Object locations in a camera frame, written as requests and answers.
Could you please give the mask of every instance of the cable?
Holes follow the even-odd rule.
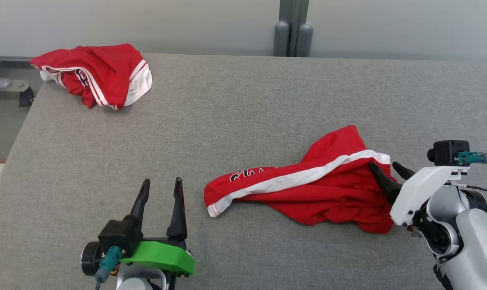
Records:
[[[96,290],[100,289],[100,284],[105,283],[109,278],[110,272],[116,268],[122,258],[122,249],[119,246],[111,246],[105,257],[100,262],[100,268],[96,270],[95,280]]]
[[[479,186],[474,186],[474,185],[468,185],[468,189],[478,189],[480,191],[485,191],[487,193],[487,188],[479,187]]]
[[[460,199],[460,203],[463,204],[464,202],[462,201],[462,195],[460,194],[460,188],[458,186],[456,187],[456,192],[458,193],[458,198]]]
[[[166,275],[164,275],[164,272],[161,271],[160,269],[154,269],[157,271],[157,274],[159,275],[159,277],[161,278],[161,290],[166,290],[168,289],[168,281],[166,280]],[[152,281],[150,281],[150,279],[147,279],[147,282],[148,284],[150,285],[155,285],[154,283],[152,283]]]

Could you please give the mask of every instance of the floor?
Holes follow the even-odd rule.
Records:
[[[1,62],[0,77],[28,80],[35,95],[43,84],[39,71],[22,61]],[[17,92],[0,92],[0,159],[6,159],[9,155],[30,110],[30,107],[19,108],[18,99]]]

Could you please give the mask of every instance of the green bracket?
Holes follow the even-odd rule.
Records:
[[[174,273],[193,275],[195,259],[178,246],[171,246],[151,240],[140,242],[134,255],[120,259],[121,263],[136,263],[141,266],[157,268]]]

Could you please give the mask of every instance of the white stripe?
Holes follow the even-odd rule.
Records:
[[[49,73],[49,72],[46,72],[46,71],[41,71],[39,73],[39,75],[41,75],[41,78],[44,79],[44,80],[47,80],[48,78],[46,76],[50,76],[58,85],[59,84],[59,81],[57,81],[57,75],[58,73]]]
[[[131,76],[129,77],[129,81],[132,80],[136,74],[140,71],[140,69],[146,64],[146,61],[142,59],[140,63],[136,66],[136,68],[133,70],[133,73],[131,73]]]
[[[58,83],[58,84],[60,84],[61,86],[63,86],[63,87],[65,87],[65,88],[66,88],[66,86],[65,86],[65,85],[64,85],[64,83],[62,82],[62,72],[59,72],[59,73],[57,74],[57,79],[56,79],[55,81],[57,81],[57,83]]]
[[[326,176],[328,173],[336,169],[340,165],[351,163],[362,158],[374,158],[381,164],[390,165],[390,156],[383,153],[378,153],[372,150],[363,150],[350,155],[338,156],[335,160],[329,162],[328,164],[320,167],[313,167],[303,171],[290,173],[284,176],[277,176],[269,180],[265,180],[260,183],[256,183],[247,188],[242,188],[238,191],[234,191],[224,196],[214,204],[217,212],[208,207],[208,213],[210,217],[217,217],[220,213],[225,211],[231,204],[232,200],[242,198],[247,195],[253,195],[257,193],[274,193],[275,191],[282,191],[283,189],[290,189],[295,186],[300,186],[319,180],[320,178]]]
[[[213,205],[208,206],[208,213],[209,213],[209,216],[210,216],[210,217],[216,217],[216,216],[218,216],[218,215],[217,215],[217,214],[214,212],[214,210],[213,210]]]
[[[129,82],[129,92],[127,92],[124,106],[129,106],[138,101],[151,87],[152,74],[148,69],[148,64],[145,64]]]
[[[109,104],[109,102],[106,100],[106,98],[104,97],[104,93],[102,92],[102,90],[100,90],[100,87],[98,86],[98,83],[96,83],[93,75],[87,69],[85,69],[81,66],[74,66],[74,67],[70,67],[70,68],[53,68],[52,66],[43,66],[44,71],[46,71],[46,68],[51,68],[52,70],[67,71],[67,72],[70,72],[70,71],[73,71],[76,69],[83,70],[87,75],[90,86],[93,86],[93,88],[91,89],[91,92],[93,93],[93,96],[95,97],[96,103],[100,106],[105,106],[102,103],[107,104],[111,108],[113,108],[113,110],[116,110],[114,108],[114,106],[111,106]]]

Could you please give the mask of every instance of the gray table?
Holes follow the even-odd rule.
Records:
[[[487,64],[146,54],[153,87],[114,112],[46,83],[0,178],[0,289],[91,289],[79,257],[150,178],[143,232],[163,236],[184,181],[197,261],[187,289],[442,289],[424,240],[355,224],[302,226],[261,204],[209,218],[203,188],[298,162],[356,124],[369,149],[419,169],[437,140],[487,151]],[[487,187],[487,166],[465,179]],[[103,289],[114,289],[114,279]]]

